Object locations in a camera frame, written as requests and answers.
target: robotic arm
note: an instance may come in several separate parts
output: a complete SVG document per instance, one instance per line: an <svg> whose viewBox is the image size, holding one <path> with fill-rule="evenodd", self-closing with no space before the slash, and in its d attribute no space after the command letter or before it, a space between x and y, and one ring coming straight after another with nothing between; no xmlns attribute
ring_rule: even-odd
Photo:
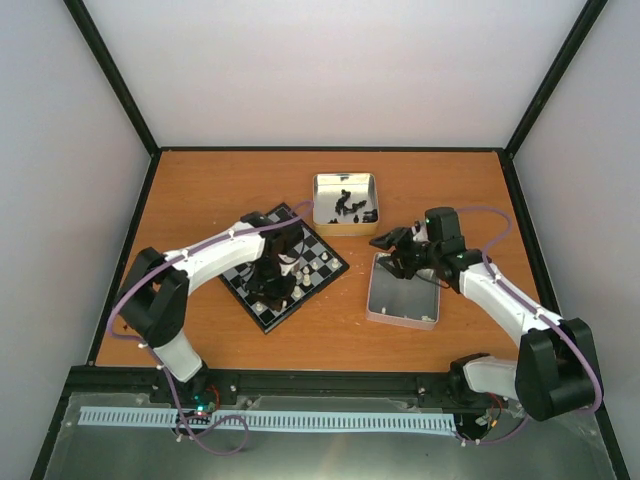
<svg viewBox="0 0 640 480"><path fill-rule="evenodd" d="M184 334L187 298L226 270L251 263L253 271L245 285L250 301L281 310L295 288L299 267L298 259L289 255L295 255L304 234L299 223L275 227L264 215L253 212L227 232L186 249L161 254L147 248L138 254L122 284L120 298L136 285L138 288L120 314L176 379L190 383L193 392L202 387L194 377L206 372L207 366ZM139 286L149 272L166 263L172 263L171 267Z"/></svg>
<svg viewBox="0 0 640 480"><path fill-rule="evenodd" d="M467 249L454 209L427 210L424 226L400 227L374 238L370 244L393 248L381 265L399 279L410 279L420 269L437 277L478 304L519 347L518 361L476 354L451 364L450 389L465 402L472 392L491 392L517 399L536 420L545 420L590 405L596 398L594 382L580 359L561 341L557 326L588 362L600 386L598 361L591 330L582 320L563 320L507 280L490 259Z"/></svg>

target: orange wooden surface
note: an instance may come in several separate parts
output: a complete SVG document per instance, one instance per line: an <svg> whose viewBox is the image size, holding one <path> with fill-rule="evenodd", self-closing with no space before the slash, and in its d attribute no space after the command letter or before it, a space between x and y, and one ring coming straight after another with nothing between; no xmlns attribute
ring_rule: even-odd
<svg viewBox="0 0 640 480"><path fill-rule="evenodd" d="M412 225L427 208L492 205L513 215L494 153L166 152L133 247L166 251L216 234L254 210L312 196L313 175L371 172L380 203L378 233ZM468 247L504 228L491 213L461 215ZM268 335L217 279L189 300L186 332L213 368L446 371L476 352L515 359L509 337L479 307L443 290L432 331L370 322L365 305L375 249L369 237L327 237L351 268ZM535 298L517 228L492 251L500 269ZM117 331L122 331L118 319ZM98 365L152 365L133 342L104 339Z"/></svg>

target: brown tabletop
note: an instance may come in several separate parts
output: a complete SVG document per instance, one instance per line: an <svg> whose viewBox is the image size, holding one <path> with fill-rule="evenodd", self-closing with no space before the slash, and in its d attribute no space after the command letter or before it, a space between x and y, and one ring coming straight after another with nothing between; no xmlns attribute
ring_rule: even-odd
<svg viewBox="0 0 640 480"><path fill-rule="evenodd" d="M294 205L312 196L313 176L322 172L376 176L379 234L412 225L436 206L491 205L513 215L495 153L165 152L132 254L148 246L160 252L185 247L219 233L248 212L268 211L283 201ZM460 218L468 248L481 248L505 226L491 213ZM351 268L268 335L220 280L191 295L185 330L209 367L435 372L477 352L516 358L507 334L452 290L442 291L440 321L432 331L366 320L376 250L368 245L369 237L325 240ZM491 256L511 281L537 298L517 226ZM122 325L118 319L116 331L122 331ZM96 363L153 365L135 343L109 336Z"/></svg>

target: black frame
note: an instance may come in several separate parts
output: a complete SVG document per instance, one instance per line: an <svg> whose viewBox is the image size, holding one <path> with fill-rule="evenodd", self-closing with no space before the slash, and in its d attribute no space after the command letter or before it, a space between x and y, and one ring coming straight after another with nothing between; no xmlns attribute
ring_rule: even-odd
<svg viewBox="0 0 640 480"><path fill-rule="evenodd" d="M118 287L124 275L124 269L131 253L133 241L142 218L147 197L153 184L155 172L162 152L207 150L207 151L358 151L358 152L496 152L504 174L505 184L513 205L518 227L529 260L540 302L546 308L559 311L549 273L547 271L540 245L533 228L522 188L516 173L515 156L531 131L537 118L560 82L572 59L582 45L591 27L597 20L607 0L587 0L573 28L560 48L540 87L531 100L522 119L504 148L439 148L439 147L159 147L142 117L129 89L111 57L100 33L93 22L89 11L82 0L65 0L65 4L76 22L80 32L93 52L96 61L102 68L113 91L122 104L129 120L138 133L140 140L150 155L150 163L144 180L142 191L127 232L127 236L116 265L113 280L109 287L100 321L96 328L85 366L72 367L69 377L55 410L51 426L43 443L40 455L33 470L32 478L43 478L53 451L61 421L68 405L69 396L74 392L150 392L156 382L157 371L153 368L95 367L102 338L106 329L106 321L113 305ZM216 370L221 385L235 385L232 389L222 388L223 403L233 402L236 395L252 395L260 393L279 393L295 395L346 395L373 397L409 397L415 398L417 404L433 405L428 395L418 393L423 385L440 379L439 373L354 373L354 372L277 372L277 371L238 371ZM447 411L456 411L452 405ZM628 479L629 473L618 447L606 407L596 413L596 418L603 435L614 471L619 479Z"/></svg>

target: gray wall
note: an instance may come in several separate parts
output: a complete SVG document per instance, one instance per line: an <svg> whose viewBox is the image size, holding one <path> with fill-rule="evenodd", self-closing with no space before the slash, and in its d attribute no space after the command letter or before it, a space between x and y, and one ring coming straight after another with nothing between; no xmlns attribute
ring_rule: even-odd
<svg viewBox="0 0 640 480"><path fill-rule="evenodd" d="M503 146L584 0L88 0L161 145Z"/></svg>
<svg viewBox="0 0 640 480"><path fill-rule="evenodd" d="M609 2L516 157L566 316L592 327L606 403L640 478L640 2Z"/></svg>
<svg viewBox="0 0 640 480"><path fill-rule="evenodd" d="M0 477L28 478L86 360L148 164L62 1L0 16Z"/></svg>

